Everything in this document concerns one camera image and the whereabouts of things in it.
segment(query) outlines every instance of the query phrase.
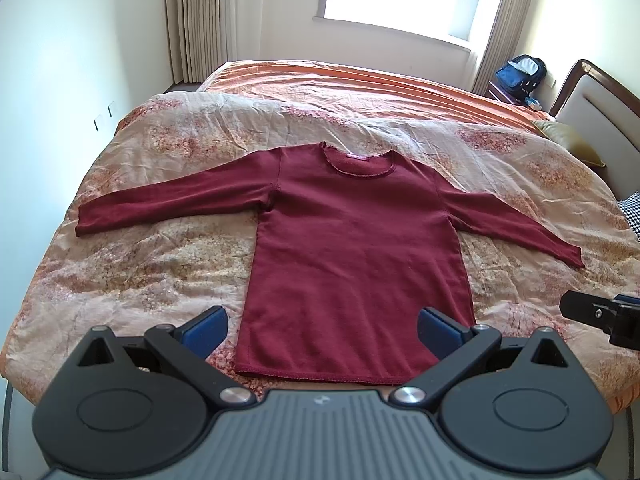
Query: blue gripper pad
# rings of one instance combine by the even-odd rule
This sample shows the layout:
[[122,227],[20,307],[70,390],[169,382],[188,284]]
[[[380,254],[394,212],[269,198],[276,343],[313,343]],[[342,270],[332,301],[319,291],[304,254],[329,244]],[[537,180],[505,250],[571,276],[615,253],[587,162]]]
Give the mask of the blue gripper pad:
[[640,305],[640,298],[634,298],[633,296],[626,296],[625,294],[619,294],[613,299],[618,301],[624,301],[625,303],[628,303],[628,304]]
[[418,314],[418,338],[440,360],[472,337],[470,329],[435,308],[424,308]]
[[209,357],[226,338],[225,309],[212,306],[174,330],[174,338],[202,359]]

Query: window sill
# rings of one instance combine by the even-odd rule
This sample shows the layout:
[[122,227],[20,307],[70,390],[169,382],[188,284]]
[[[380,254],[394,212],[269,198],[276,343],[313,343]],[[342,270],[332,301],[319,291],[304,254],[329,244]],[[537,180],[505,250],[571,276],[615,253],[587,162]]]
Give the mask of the window sill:
[[368,30],[383,30],[393,34],[401,34],[409,38],[419,38],[421,40],[433,40],[440,43],[446,43],[450,46],[454,46],[465,52],[471,52],[471,46],[468,41],[460,40],[453,36],[425,36],[423,34],[417,34],[416,32],[409,32],[407,30],[400,30],[399,28],[382,27],[381,25],[372,25],[370,23],[350,22],[348,20],[334,20],[333,18],[324,18],[322,16],[314,16],[313,20],[318,23],[340,23],[345,27],[357,27]]

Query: beige curtain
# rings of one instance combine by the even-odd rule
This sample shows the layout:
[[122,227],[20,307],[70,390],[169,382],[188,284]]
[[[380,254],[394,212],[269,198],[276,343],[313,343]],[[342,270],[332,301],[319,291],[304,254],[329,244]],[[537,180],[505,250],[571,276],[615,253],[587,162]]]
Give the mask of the beige curtain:
[[166,0],[174,82],[203,82],[236,54],[236,0]]
[[500,0],[472,92],[483,95],[496,70],[504,65],[518,45],[531,0]]

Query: shirt hem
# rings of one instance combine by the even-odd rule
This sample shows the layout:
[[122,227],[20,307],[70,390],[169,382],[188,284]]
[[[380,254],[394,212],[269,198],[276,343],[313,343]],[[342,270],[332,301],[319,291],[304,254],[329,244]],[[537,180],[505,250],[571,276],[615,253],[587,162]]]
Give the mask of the shirt hem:
[[265,367],[236,365],[234,371],[238,374],[256,374],[268,377],[276,377],[279,379],[293,379],[299,381],[324,381],[331,383],[361,383],[361,384],[385,384],[388,386],[396,386],[406,383],[414,376],[361,376],[351,374],[331,374],[323,372],[287,372],[282,370],[272,370]]

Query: yellow pillow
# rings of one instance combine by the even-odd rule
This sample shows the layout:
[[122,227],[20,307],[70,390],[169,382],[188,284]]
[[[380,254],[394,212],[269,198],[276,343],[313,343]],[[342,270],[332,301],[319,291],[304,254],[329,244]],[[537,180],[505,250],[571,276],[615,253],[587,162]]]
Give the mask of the yellow pillow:
[[560,144],[571,153],[581,163],[591,168],[604,168],[606,164],[600,160],[591,145],[584,140],[568,124],[556,123],[555,121],[531,121],[542,134],[556,144]]

